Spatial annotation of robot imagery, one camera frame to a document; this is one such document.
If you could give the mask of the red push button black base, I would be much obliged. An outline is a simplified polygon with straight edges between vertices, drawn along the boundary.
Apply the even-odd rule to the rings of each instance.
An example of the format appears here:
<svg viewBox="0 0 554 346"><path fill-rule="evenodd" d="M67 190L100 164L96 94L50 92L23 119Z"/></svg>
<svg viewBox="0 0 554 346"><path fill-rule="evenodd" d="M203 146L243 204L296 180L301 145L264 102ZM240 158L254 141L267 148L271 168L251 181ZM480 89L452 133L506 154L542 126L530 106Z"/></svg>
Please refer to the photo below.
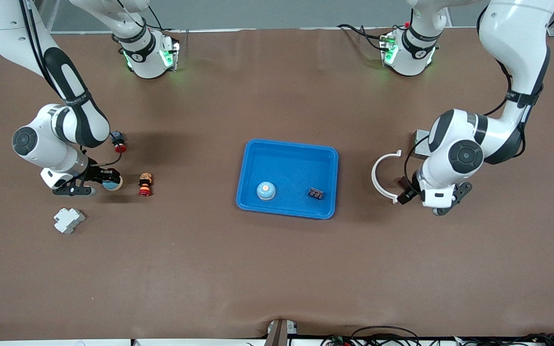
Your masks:
<svg viewBox="0 0 554 346"><path fill-rule="evenodd" d="M119 131L110 132L110 140L116 153L125 153L127 150L125 136Z"/></svg>

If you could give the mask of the silver metal power supply box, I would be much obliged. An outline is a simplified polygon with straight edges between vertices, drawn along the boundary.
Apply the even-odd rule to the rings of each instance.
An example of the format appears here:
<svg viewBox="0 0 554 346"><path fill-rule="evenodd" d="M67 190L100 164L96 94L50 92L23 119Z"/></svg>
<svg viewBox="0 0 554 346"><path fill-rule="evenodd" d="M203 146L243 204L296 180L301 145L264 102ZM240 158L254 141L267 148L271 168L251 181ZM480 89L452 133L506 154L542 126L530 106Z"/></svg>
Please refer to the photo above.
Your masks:
<svg viewBox="0 0 554 346"><path fill-rule="evenodd" d="M424 160L431 155L431 152L429 150L429 131L425 131L422 129L417 129L414 135L414 153L413 156L415 156L418 159Z"/></svg>

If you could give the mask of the white semicircular pipe clamp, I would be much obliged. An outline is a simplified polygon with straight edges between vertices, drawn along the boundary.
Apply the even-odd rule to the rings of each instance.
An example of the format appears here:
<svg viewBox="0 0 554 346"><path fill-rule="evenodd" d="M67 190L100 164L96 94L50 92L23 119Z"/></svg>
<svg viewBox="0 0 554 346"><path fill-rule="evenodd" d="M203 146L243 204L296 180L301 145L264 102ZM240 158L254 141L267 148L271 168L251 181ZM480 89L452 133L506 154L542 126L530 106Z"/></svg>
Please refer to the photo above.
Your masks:
<svg viewBox="0 0 554 346"><path fill-rule="evenodd" d="M393 153L388 153L386 155L383 155L381 157L379 157L374 165L372 166L372 169L371 169L371 182L374 186L374 188L385 198L387 199L390 199L391 200L391 203L396 205L396 204L399 204L398 202L398 195L397 194L393 194L391 192L389 192L388 190L386 190L385 188L383 188L383 186L381 186L381 184L379 183L378 181L378 166L381 162L383 162L384 160L386 159L389 159L389 158L400 158L402 156L402 150L398 150L396 152L393 152Z"/></svg>

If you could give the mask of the white circuit breaker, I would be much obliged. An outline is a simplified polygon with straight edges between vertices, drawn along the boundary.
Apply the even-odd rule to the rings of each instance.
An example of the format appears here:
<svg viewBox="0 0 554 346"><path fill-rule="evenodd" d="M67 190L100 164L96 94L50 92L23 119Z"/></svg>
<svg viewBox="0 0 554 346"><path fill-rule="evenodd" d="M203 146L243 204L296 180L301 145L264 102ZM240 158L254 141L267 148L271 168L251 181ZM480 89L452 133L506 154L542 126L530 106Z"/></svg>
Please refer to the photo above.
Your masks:
<svg viewBox="0 0 554 346"><path fill-rule="evenodd" d="M79 210L75 210L73 208L70 208L70 209L61 208L61 210L59 210L59 212L57 212L57 214L54 215L53 219L55 220L55 223L53 226L61 234L72 234L75 228L81 222L83 222L86 219L86 217Z"/></svg>

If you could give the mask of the blue plastic tray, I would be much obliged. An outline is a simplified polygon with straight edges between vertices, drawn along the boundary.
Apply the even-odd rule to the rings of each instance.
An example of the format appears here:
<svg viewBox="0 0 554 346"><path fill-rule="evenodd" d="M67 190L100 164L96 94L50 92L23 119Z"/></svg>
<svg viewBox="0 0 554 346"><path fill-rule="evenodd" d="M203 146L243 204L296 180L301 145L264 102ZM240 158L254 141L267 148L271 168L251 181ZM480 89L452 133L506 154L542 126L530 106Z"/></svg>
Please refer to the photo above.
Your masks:
<svg viewBox="0 0 554 346"><path fill-rule="evenodd" d="M338 171L332 147L253 139L244 149L236 202L246 211L327 220L336 211ZM265 181L277 189L271 200L256 195ZM323 199L310 197L310 188L323 191Z"/></svg>

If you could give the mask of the brown table mat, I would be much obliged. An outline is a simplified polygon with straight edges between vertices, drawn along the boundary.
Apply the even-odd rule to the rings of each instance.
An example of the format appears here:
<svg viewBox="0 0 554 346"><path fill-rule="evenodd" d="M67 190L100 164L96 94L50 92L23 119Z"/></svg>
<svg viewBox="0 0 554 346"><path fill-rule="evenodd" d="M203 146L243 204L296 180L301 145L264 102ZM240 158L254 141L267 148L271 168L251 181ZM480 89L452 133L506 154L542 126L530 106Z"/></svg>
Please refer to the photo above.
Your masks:
<svg viewBox="0 0 554 346"><path fill-rule="evenodd" d="M444 31L417 77L340 29L190 33L178 71L155 80L132 74L109 35L56 41L126 135L125 184L52 194L11 138L57 97L0 57L1 340L239 339L278 318L306 334L554 333L554 38L526 152L483 166L443 217L391 204L371 167L442 112L501 102L505 77L474 28ZM253 139L336 149L334 215L241 210ZM72 234L54 227L61 208L86 217Z"/></svg>

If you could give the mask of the metal bracket at table edge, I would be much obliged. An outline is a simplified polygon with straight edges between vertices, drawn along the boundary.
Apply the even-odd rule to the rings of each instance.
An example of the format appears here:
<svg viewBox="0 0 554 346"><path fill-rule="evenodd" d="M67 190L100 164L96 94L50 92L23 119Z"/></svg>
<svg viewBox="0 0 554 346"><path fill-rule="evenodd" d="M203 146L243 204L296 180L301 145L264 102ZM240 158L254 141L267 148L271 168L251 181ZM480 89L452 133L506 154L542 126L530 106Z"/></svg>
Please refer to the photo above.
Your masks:
<svg viewBox="0 0 554 346"><path fill-rule="evenodd" d="M279 319L270 322L264 346L292 346L291 336L298 335L297 323Z"/></svg>

